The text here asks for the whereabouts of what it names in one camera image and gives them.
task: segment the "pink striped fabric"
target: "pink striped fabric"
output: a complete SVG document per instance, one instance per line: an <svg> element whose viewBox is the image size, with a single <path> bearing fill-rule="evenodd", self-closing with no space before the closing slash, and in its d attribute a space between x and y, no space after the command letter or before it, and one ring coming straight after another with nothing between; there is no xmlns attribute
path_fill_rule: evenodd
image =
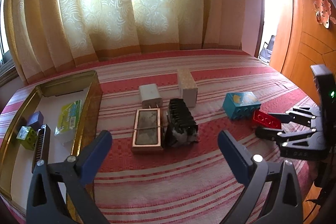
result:
<svg viewBox="0 0 336 224"><path fill-rule="evenodd" d="M217 147L217 134L222 129L228 129L251 153L271 161L283 160L275 144L255 137L249 121L227 118L221 109L227 92L253 91L265 112L314 105L290 80L242 51L163 52L99 65L86 65L63 75L89 69L98 73L103 97L97 133L109 130L114 140L94 181L95 200L111 223L219 223L243 190ZM165 110L169 99L179 96L176 70L181 66L190 69L199 88L197 105L191 110L199 124L199 143L167 149L162 155L133 155L134 115L141 108L138 86L156 83ZM33 87L18 90L6 105L0 115L0 138ZM288 131L301 128L285 126ZM312 184L308 165L301 160L293 162L305 196ZM268 188L264 187L250 222L258 217Z"/></svg>

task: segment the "chair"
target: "chair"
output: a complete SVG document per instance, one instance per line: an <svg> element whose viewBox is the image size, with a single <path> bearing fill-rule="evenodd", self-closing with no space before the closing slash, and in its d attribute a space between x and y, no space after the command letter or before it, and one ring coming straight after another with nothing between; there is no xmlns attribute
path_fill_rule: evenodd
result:
<svg viewBox="0 0 336 224"><path fill-rule="evenodd" d="M259 53L259 59L261 59L262 61L266 63L269 63L271 59L273 46L274 46L274 40L275 40L275 36L272 35L268 43L264 42L264 46Z"/></svg>

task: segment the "snack package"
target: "snack package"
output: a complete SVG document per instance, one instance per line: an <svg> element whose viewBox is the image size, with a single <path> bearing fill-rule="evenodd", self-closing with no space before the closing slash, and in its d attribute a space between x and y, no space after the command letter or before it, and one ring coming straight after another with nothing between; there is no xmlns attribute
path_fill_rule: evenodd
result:
<svg viewBox="0 0 336 224"><path fill-rule="evenodd" d="M81 114L81 105L82 100L78 100L61 108L55 129L55 138L60 143L65 144L74 139Z"/></svg>

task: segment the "blue gripper pad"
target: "blue gripper pad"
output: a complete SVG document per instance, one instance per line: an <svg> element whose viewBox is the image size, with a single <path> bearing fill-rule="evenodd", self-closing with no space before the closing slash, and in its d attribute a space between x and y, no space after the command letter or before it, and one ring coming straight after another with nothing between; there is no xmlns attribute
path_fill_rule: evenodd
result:
<svg viewBox="0 0 336 224"><path fill-rule="evenodd" d="M236 180L248 186L253 171L251 153L244 145L239 144L227 130L221 131L218 134L217 141L218 147L236 177Z"/></svg>
<svg viewBox="0 0 336 224"><path fill-rule="evenodd" d="M88 148L87 151L84 151L85 148L82 150L81 153L89 153L88 155L83 155L83 162L78 160L78 164L80 165L79 181L83 186L93 182L111 146L112 135L109 131L103 130L92 143L85 147Z"/></svg>

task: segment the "copper framed block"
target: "copper framed block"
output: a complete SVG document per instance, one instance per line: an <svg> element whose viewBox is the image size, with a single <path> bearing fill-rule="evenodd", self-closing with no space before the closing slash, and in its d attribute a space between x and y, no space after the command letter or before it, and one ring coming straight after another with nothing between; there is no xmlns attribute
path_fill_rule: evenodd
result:
<svg viewBox="0 0 336 224"><path fill-rule="evenodd" d="M134 121L132 152L151 153L162 150L160 108L138 109Z"/></svg>

